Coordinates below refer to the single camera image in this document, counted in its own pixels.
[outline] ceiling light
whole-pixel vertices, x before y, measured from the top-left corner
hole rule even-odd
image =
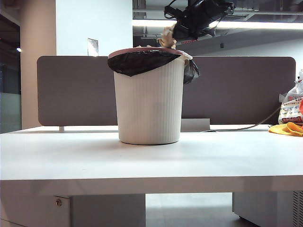
[[[175,20],[133,20],[133,26],[146,26],[146,27],[170,27],[177,21]]]
[[[210,27],[218,29],[247,28],[247,29],[294,29],[303,30],[303,23],[275,23],[275,22],[238,22],[238,21],[215,21]]]

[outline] screw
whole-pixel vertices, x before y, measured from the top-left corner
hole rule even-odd
[[[56,205],[57,205],[58,207],[62,206],[62,201],[61,201],[60,199],[57,199],[57,200],[56,200]]]

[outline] white desk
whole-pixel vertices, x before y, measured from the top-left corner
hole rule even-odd
[[[2,134],[1,194],[75,196],[303,189],[303,139],[267,131],[182,133],[137,146],[117,132]]]

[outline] floor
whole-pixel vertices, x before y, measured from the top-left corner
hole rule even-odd
[[[258,227],[232,213],[231,193],[147,194],[146,227]]]

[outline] ribbed plastic bin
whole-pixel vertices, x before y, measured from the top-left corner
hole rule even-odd
[[[182,55],[164,66],[132,77],[114,72],[122,142],[154,145],[178,141],[184,63],[188,58]]]

